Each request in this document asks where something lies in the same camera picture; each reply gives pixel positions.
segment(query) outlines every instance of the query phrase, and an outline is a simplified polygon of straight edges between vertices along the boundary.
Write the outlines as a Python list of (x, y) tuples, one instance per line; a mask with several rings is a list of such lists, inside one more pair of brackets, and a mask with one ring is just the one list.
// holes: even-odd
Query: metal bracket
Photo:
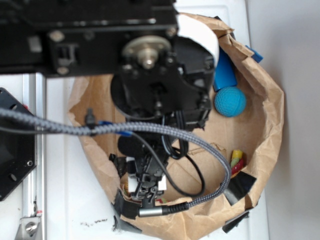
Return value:
[(14, 240), (42, 240), (41, 217), (21, 218)]

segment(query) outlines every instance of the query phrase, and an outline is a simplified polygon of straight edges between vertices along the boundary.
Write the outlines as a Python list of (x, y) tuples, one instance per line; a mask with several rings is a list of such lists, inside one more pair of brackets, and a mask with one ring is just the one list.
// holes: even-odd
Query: blue cable tie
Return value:
[[(98, 121), (99, 125), (112, 125), (113, 122), (110, 121)], [(123, 136), (123, 137), (131, 137), (132, 136), (132, 131), (118, 131), (116, 132), (117, 134)]]

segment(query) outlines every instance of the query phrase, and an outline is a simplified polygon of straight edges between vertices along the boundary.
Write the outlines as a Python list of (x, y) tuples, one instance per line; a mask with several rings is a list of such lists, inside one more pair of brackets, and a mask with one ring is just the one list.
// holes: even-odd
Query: gray braided cable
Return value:
[(228, 187), (231, 178), (231, 168), (225, 157), (209, 143), (201, 139), (200, 137), (194, 135), (191, 132), (185, 130), (173, 128), (170, 126), (163, 126), (160, 124), (150, 123), (150, 122), (125, 122), (125, 123), (115, 123), (111, 125), (98, 125), (94, 129), (90, 129), (87, 126), (74, 127), (69, 125), (64, 125), (61, 123), (49, 121), (46, 119), (39, 118), (37, 116), (27, 115), (21, 112), (15, 112), (12, 110), (0, 108), (0, 117), (9, 118), (17, 122), (21, 122), (30, 126), (36, 126), (44, 128), (52, 133), (61, 133), (76, 136), (92, 136), (92, 135), (102, 135), (102, 134), (116, 134), (118, 132), (132, 131), (132, 132), (149, 132), (161, 135), (175, 136), (184, 141), (192, 142), (202, 147), (210, 154), (212, 154), (224, 167), (225, 176), (220, 185), (220, 187), (213, 193), (196, 198), (195, 200), (188, 202), (188, 206), (191, 208), (195, 205), (204, 203), (211, 199), (216, 198), (224, 192)]

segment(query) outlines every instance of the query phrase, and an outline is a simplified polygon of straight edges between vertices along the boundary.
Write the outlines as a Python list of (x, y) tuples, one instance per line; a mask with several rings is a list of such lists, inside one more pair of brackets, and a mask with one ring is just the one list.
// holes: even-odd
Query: screw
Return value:
[(133, 67), (132, 67), (131, 64), (125, 64), (125, 65), (122, 66), (122, 69), (123, 69), (123, 71), (124, 71), (125, 73), (128, 74), (128, 73), (131, 73), (131, 72), (132, 72)]
[(168, 67), (172, 66), (174, 63), (175, 63), (175, 59), (172, 57), (172, 56), (168, 56), (166, 59), (165, 59), (165, 62), (166, 62), (166, 65)]
[(31, 221), (25, 225), (25, 230), (29, 235), (31, 235), (37, 230), (37, 225)]
[(160, 110), (162, 109), (162, 103), (160, 101), (156, 101), (155, 104), (154, 104), (154, 109), (155, 110)]
[(58, 69), (56, 70), (56, 72), (60, 75), (66, 75), (69, 73), (69, 69), (65, 66), (61, 66), (61, 67), (58, 67)]
[(207, 69), (207, 70), (210, 70), (214, 67), (214, 62), (212, 60), (209, 60), (209, 61), (206, 61), (204, 63), (204, 67)]
[(84, 34), (84, 39), (87, 41), (92, 41), (93, 39), (95, 39), (95, 33), (93, 31), (86, 31)]
[(144, 69), (152, 69), (155, 66), (155, 61), (151, 58), (146, 58), (143, 62), (142, 62), (142, 66)]
[(177, 34), (177, 29), (174, 27), (171, 27), (171, 28), (167, 29), (165, 33), (169, 38), (172, 38), (173, 36), (175, 36)]
[(52, 41), (56, 43), (61, 42), (65, 39), (65, 35), (58, 30), (50, 32), (49, 37)]
[(161, 111), (159, 111), (159, 110), (155, 111), (154, 116), (155, 116), (156, 118), (162, 117)]

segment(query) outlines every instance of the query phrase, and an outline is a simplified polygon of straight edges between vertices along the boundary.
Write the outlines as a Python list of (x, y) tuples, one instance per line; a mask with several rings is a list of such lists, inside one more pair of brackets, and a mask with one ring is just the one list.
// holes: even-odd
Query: red object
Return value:
[(36, 212), (36, 216), (37, 216), (37, 217), (41, 217), (41, 216), (42, 216), (42, 210), (37, 211), (37, 212)]
[(239, 172), (243, 168), (244, 168), (244, 160), (243, 160), (243, 158), (241, 158), (240, 161), (236, 165), (234, 165), (234, 167), (232, 168), (232, 170), (231, 170), (232, 175), (236, 174), (237, 172)]
[(22, 106), (23, 106), (25, 109), (27, 109), (28, 111), (30, 111), (27, 105), (22, 104)]

